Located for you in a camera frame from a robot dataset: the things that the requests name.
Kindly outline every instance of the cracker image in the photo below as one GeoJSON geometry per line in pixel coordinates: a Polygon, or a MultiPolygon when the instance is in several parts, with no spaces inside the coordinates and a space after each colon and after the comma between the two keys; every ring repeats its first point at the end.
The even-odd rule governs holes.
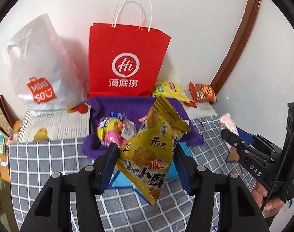
{"type": "Polygon", "coordinates": [[[137,150],[134,151],[132,159],[137,166],[151,167],[152,161],[156,159],[156,155],[154,154],[154,152],[144,147],[139,147],[137,150]]]}

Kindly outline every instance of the white wall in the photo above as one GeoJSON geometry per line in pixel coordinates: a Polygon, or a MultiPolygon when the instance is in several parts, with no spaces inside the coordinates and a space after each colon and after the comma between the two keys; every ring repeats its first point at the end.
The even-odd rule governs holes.
{"type": "MultiPolygon", "coordinates": [[[[151,0],[152,27],[172,37],[159,78],[209,84],[225,57],[239,26],[247,0],[151,0]]],[[[117,0],[19,0],[0,24],[1,58],[8,40],[38,15],[48,13],[73,60],[87,71],[89,27],[112,21],[117,0]]],[[[148,23],[150,9],[143,1],[148,23]]],[[[139,23],[140,7],[129,3],[119,22],[139,23]]],[[[19,118],[27,107],[14,95],[7,75],[0,76],[3,94],[19,118]]]]}
{"type": "Polygon", "coordinates": [[[294,198],[291,207],[289,203],[286,203],[284,207],[280,209],[279,213],[276,215],[269,228],[269,232],[282,232],[282,230],[284,230],[285,226],[289,223],[293,215],[294,198]]]}
{"type": "Polygon", "coordinates": [[[294,102],[294,30],[271,0],[262,0],[249,41],[213,105],[237,126],[280,148],[287,103],[294,102]]]}

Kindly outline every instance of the white paper handle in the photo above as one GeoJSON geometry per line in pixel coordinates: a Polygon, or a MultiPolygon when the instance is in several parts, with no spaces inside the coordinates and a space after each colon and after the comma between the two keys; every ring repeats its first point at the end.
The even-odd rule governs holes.
{"type": "MultiPolygon", "coordinates": [[[[127,2],[128,0],[126,0],[123,4],[122,4],[122,6],[121,6],[121,8],[120,8],[120,10],[119,10],[119,12],[118,12],[118,14],[117,14],[117,16],[116,16],[116,19],[115,19],[115,24],[114,24],[114,28],[116,27],[116,23],[117,23],[117,19],[118,19],[118,16],[119,16],[119,14],[120,14],[120,11],[122,10],[122,8],[123,8],[123,6],[124,6],[124,4],[127,2]]],[[[151,2],[150,2],[150,0],[148,0],[148,2],[150,3],[150,7],[151,7],[151,18],[150,18],[150,23],[149,23],[149,27],[148,27],[148,32],[150,31],[150,27],[151,27],[151,21],[152,21],[152,5],[151,5],[151,2]]]]}
{"type": "MultiPolygon", "coordinates": [[[[142,17],[143,17],[143,4],[142,4],[142,1],[141,0],[139,0],[139,1],[140,1],[140,7],[142,9],[142,13],[140,15],[140,25],[141,25],[141,23],[142,23],[142,17]]],[[[119,2],[120,2],[120,0],[118,0],[118,2],[116,4],[116,8],[115,8],[115,12],[114,12],[114,17],[113,17],[113,23],[111,24],[112,27],[114,25],[116,10],[117,10],[117,6],[118,6],[119,2]]]]}

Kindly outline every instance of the orange snack bag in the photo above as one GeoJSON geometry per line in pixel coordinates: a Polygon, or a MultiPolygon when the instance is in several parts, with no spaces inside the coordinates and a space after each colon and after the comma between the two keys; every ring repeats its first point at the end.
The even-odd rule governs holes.
{"type": "Polygon", "coordinates": [[[193,84],[190,82],[189,90],[195,103],[201,102],[217,102],[214,90],[210,85],[193,84]]]}

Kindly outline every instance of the cartoon character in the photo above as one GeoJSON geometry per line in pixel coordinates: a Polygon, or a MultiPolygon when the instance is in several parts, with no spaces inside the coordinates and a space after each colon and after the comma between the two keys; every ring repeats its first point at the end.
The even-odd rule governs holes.
{"type": "Polygon", "coordinates": [[[38,130],[38,132],[34,135],[33,141],[48,141],[47,129],[42,127],[38,130]]]}

